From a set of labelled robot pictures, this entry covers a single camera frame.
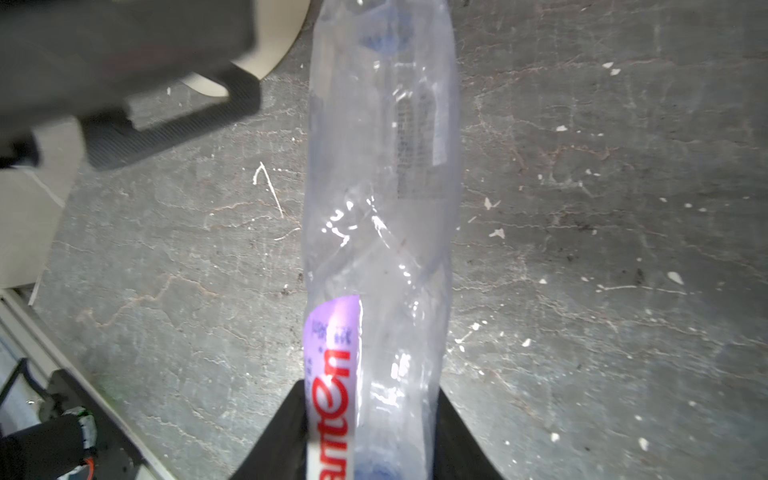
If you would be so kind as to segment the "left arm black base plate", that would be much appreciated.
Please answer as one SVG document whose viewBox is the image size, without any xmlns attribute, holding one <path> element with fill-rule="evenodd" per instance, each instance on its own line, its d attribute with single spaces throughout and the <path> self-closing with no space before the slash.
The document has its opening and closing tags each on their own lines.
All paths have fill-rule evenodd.
<svg viewBox="0 0 768 480">
<path fill-rule="evenodd" d="M 128 438 L 123 429 L 112 420 L 106 410 L 88 393 L 66 369 L 55 370 L 46 387 L 51 398 L 44 400 L 38 410 L 40 421 L 53 420 L 64 413 L 89 415 L 82 420 L 87 432 L 85 450 L 93 459 L 94 471 L 89 476 L 89 466 L 73 479 L 139 479 L 145 464 L 144 456 Z"/>
</svg>

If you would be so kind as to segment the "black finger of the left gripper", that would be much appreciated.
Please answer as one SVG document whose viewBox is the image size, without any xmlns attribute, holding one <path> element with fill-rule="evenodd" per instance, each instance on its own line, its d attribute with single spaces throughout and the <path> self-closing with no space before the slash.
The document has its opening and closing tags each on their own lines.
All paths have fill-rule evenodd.
<svg viewBox="0 0 768 480">
<path fill-rule="evenodd" d="M 259 111 L 261 86 L 256 76 L 231 64 L 204 77 L 225 87 L 228 99 L 145 128 L 135 126 L 127 105 L 82 117 L 80 126 L 90 166 L 96 170 L 124 168 Z"/>
<path fill-rule="evenodd" d="M 1 138 L 202 74 L 255 44 L 251 1 L 4 1 Z"/>
</svg>

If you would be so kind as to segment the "clear crushed bottle blue cap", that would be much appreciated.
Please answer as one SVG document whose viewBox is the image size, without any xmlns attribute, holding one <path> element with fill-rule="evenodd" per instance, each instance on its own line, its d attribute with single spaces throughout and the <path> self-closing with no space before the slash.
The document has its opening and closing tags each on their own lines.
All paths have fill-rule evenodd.
<svg viewBox="0 0 768 480">
<path fill-rule="evenodd" d="M 461 197 L 444 1 L 326 1 L 302 222 L 310 479 L 428 479 Z"/>
</svg>

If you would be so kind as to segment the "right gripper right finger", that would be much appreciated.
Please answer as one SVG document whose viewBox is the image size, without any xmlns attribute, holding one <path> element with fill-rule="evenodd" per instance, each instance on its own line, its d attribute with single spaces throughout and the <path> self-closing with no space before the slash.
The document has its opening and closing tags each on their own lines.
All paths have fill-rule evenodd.
<svg viewBox="0 0 768 480">
<path fill-rule="evenodd" d="M 503 480 L 443 390 L 436 415 L 435 480 Z"/>
</svg>

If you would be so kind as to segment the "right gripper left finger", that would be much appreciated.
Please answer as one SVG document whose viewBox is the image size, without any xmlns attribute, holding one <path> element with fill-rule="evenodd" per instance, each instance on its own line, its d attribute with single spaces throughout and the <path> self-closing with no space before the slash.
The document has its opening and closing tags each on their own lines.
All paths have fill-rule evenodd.
<svg viewBox="0 0 768 480">
<path fill-rule="evenodd" d="M 297 381 L 232 480 L 304 480 L 308 440 L 304 381 Z"/>
</svg>

